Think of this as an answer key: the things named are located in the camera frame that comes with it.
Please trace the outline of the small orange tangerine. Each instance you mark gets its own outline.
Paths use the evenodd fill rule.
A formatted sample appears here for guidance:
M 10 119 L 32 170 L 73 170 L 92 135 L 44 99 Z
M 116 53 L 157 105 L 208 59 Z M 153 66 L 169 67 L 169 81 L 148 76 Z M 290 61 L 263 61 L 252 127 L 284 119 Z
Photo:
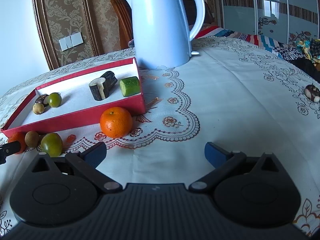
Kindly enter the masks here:
M 17 152 L 17 154 L 21 154 L 26 149 L 27 145 L 25 143 L 25 133 L 23 132 L 17 132 L 14 133 L 9 139 L 8 143 L 18 141 L 21 145 L 21 149 Z

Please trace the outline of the green lime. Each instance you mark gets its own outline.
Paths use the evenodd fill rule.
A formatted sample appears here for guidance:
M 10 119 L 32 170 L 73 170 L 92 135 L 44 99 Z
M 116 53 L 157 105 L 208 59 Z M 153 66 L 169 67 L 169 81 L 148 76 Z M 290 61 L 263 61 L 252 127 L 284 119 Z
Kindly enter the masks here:
M 52 108 L 57 108 L 61 105 L 62 97 L 59 93 L 51 93 L 48 96 L 48 104 Z
M 41 140 L 41 149 L 51 157 L 58 157 L 63 150 L 63 141 L 57 133 L 48 133 Z

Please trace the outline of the large orange tangerine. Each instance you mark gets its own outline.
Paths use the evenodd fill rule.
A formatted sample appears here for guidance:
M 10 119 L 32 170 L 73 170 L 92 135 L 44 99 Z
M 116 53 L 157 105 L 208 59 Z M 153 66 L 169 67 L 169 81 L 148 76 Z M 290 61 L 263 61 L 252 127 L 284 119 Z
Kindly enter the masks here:
M 117 139 L 126 136 L 133 127 L 132 116 L 122 107 L 111 107 L 100 117 L 101 131 L 107 137 Z

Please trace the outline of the dark sugarcane piece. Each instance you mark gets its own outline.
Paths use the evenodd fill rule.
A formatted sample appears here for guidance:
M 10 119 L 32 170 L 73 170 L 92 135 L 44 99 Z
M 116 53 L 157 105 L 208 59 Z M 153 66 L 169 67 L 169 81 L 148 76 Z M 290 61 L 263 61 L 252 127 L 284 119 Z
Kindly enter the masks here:
M 107 71 L 101 77 L 92 80 L 88 85 L 94 100 L 102 101 L 108 98 L 117 81 L 112 71 Z

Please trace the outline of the green cucumber piece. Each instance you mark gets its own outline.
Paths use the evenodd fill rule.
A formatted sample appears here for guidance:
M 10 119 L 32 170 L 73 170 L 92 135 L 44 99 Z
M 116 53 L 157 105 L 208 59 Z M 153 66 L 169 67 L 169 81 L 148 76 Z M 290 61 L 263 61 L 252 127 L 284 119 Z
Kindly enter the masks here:
M 136 76 L 121 79 L 119 85 L 123 97 L 129 97 L 140 93 L 140 81 Z

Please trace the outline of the red shallow box tray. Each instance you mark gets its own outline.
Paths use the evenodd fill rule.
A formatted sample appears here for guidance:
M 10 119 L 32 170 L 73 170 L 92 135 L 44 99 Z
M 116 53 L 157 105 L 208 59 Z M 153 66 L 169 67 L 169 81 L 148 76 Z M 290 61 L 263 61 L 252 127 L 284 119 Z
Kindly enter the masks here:
M 134 57 L 75 72 L 35 87 L 18 107 L 9 115 L 1 132 L 10 137 L 16 132 L 37 131 L 50 133 L 65 129 L 97 124 L 102 113 L 110 107 L 127 109 L 132 116 L 145 113 L 143 93 L 124 97 L 118 83 L 111 89 L 108 98 L 97 101 L 89 89 L 89 83 L 101 77 L 106 71 L 112 71 L 118 80 L 126 77 L 139 77 Z M 36 115 L 32 106 L 42 94 L 58 92 L 62 104 L 57 108 L 47 108 Z

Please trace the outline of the white embroidered tablecloth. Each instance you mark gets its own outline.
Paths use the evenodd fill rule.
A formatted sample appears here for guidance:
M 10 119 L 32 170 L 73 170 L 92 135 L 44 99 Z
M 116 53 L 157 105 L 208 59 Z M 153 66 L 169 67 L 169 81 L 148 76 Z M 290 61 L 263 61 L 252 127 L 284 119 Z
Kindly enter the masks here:
M 1 239 L 319 239 L 319 102 L 304 94 L 319 83 L 242 40 L 193 45 L 199 55 L 180 67 L 137 65 L 145 113 L 131 115 L 126 136 L 107 137 L 99 122 L 50 132 L 63 141 L 58 157 L 36 146 L 6 158 Z M 93 57 L 11 88 L 1 128 L 35 87 L 132 57 Z M 65 161 L 98 142 L 107 154 L 97 170 L 120 192 L 96 189 Z M 190 192 L 214 170 L 208 142 L 247 159 L 212 191 Z

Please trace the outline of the white electric kettle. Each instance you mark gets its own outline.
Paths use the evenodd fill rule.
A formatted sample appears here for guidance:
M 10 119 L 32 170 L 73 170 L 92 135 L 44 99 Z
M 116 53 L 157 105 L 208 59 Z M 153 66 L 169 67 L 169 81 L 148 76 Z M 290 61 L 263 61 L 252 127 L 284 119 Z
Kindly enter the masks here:
M 204 23 L 204 0 L 194 0 L 196 20 L 192 28 L 183 0 L 126 1 L 131 8 L 133 42 L 140 68 L 174 68 L 190 60 L 191 42 Z

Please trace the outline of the striped colourful bedding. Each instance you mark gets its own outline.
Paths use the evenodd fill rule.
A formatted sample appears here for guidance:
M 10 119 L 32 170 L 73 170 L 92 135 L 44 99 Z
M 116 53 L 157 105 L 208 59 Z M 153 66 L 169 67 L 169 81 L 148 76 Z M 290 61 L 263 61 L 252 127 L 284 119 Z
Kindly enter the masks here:
M 319 64 L 319 54 L 314 55 L 311 52 L 311 42 L 308 40 L 294 41 L 293 45 L 281 43 L 265 35 L 250 35 L 243 34 L 238 31 L 232 31 L 218 27 L 217 25 L 205 24 L 196 38 L 203 37 L 228 37 L 244 40 L 248 43 L 256 45 L 257 47 L 272 52 L 274 55 L 286 61 L 295 60 L 298 58 L 306 58 L 310 60 L 315 66 Z

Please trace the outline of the wooden bed headboard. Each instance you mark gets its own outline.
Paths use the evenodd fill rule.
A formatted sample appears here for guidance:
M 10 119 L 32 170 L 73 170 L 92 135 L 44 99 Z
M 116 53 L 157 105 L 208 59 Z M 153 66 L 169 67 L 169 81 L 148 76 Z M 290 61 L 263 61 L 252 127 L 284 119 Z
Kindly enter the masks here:
M 131 7 L 126 0 L 111 0 L 111 4 L 116 12 L 116 15 L 118 16 L 121 49 L 129 48 L 131 47 L 130 42 L 133 40 Z M 210 27 L 211 25 L 217 25 L 215 18 L 212 16 L 209 5 L 206 2 L 204 4 L 205 18 L 204 24 L 201 27 L 201 31 L 206 27 Z M 196 4 L 194 0 L 183 0 L 183 5 L 185 8 L 189 29 L 191 29 L 196 20 Z

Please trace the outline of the sliding wardrobe doors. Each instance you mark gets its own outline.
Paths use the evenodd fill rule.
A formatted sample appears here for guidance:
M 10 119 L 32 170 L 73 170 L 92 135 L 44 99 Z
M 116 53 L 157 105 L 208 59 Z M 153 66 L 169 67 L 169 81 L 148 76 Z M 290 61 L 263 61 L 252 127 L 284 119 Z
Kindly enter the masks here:
M 319 38 L 319 0 L 220 0 L 226 29 L 294 44 Z

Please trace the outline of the white wall switch panel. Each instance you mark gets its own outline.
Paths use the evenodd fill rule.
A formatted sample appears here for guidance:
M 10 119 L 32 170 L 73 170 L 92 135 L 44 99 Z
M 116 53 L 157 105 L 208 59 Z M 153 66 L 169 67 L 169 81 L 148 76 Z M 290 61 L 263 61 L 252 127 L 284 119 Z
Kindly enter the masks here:
M 83 42 L 84 41 L 82 39 L 81 32 L 74 33 L 70 36 L 59 39 L 59 45 L 62 51 L 76 47 L 80 44 L 83 44 Z

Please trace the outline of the gilded wall moulding frame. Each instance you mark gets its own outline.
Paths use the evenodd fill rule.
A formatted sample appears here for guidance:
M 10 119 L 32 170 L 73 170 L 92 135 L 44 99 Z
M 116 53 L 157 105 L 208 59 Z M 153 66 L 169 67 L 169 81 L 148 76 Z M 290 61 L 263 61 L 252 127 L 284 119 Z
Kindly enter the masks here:
M 92 0 L 32 0 L 41 46 L 50 70 L 103 54 Z M 63 50 L 59 40 L 80 33 L 83 43 Z

